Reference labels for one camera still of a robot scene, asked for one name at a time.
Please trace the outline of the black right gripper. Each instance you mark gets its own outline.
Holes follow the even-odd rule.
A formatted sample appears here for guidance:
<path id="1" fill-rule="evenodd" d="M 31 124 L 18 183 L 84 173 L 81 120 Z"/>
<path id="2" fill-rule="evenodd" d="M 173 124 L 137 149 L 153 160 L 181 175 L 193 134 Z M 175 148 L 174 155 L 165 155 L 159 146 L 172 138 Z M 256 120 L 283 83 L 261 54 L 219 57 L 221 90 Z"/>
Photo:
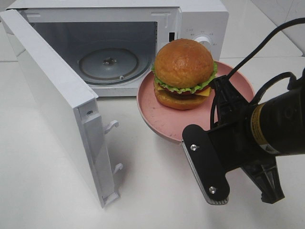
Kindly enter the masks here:
<path id="1" fill-rule="evenodd" d="M 207 132 L 207 170 L 219 174 L 241 167 L 261 191 L 264 203 L 275 203 L 285 196 L 274 155 L 267 144 L 261 120 L 263 104 L 250 104 L 226 75 L 210 83 L 215 96 Z"/>

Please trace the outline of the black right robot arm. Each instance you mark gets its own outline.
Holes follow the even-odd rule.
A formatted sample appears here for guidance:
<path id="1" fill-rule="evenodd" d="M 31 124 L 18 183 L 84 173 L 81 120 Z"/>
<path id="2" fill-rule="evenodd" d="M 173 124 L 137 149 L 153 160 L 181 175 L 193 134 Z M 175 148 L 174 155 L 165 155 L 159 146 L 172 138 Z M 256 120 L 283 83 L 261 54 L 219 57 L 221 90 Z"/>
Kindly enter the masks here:
<path id="1" fill-rule="evenodd" d="M 266 82 L 247 101 L 224 75 L 210 83 L 209 138 L 225 171 L 240 167 L 273 204 L 284 198 L 276 158 L 305 152 L 305 79 L 292 72 Z"/>

